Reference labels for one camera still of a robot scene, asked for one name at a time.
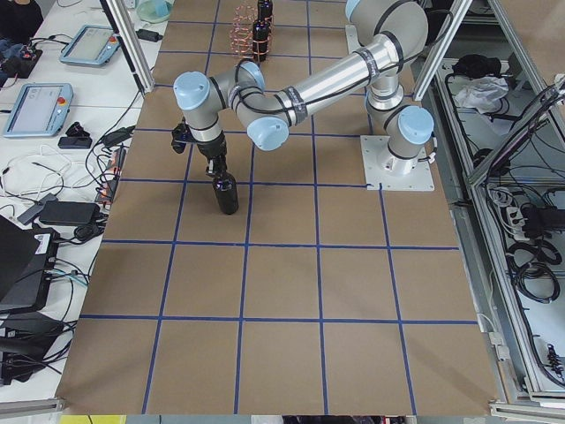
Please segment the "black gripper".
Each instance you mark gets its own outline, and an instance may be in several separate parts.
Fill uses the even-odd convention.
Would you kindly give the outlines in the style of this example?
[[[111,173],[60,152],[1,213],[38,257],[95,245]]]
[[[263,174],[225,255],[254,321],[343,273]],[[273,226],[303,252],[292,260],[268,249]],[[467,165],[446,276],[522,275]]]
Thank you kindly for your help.
[[[172,131],[172,149],[183,154],[189,144],[195,144],[201,154],[207,158],[206,173],[209,177],[223,177],[227,173],[227,146],[223,133],[211,141],[196,140],[186,123],[179,123]]]

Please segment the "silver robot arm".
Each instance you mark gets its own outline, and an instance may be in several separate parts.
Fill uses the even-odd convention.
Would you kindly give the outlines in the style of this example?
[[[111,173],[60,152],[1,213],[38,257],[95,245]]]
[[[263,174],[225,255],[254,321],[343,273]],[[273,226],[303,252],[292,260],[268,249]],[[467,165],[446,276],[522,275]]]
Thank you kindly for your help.
[[[201,154],[209,161],[224,155],[219,113],[226,109],[234,111],[263,151],[279,148],[290,127],[362,87],[371,88],[373,115],[395,109],[403,100],[398,75],[425,46],[424,9],[415,1],[349,1],[345,13],[356,28],[358,49],[274,95],[265,94],[261,69],[250,59],[212,77],[180,74],[173,92]]]

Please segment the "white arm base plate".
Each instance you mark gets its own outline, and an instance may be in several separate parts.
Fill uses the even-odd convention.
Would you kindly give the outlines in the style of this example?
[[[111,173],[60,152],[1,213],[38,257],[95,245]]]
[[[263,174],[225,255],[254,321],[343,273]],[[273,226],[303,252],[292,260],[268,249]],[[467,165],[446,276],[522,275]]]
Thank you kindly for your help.
[[[360,137],[365,185],[368,190],[432,192],[435,188],[426,152],[417,158],[398,159],[388,150],[388,136]]]

